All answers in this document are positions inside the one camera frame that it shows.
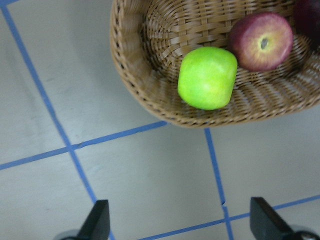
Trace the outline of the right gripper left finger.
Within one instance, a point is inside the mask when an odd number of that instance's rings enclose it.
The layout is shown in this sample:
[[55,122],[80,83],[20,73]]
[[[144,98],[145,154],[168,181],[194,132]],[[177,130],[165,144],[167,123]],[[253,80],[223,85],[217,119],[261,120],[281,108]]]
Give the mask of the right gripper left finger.
[[110,232],[109,201],[97,200],[80,228],[76,240],[107,240]]

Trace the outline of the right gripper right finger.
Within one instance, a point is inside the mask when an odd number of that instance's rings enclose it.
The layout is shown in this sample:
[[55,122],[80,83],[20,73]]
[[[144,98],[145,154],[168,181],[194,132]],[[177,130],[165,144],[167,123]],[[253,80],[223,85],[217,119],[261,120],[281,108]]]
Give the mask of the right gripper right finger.
[[296,232],[263,197],[251,197],[250,230],[256,240],[297,240]]

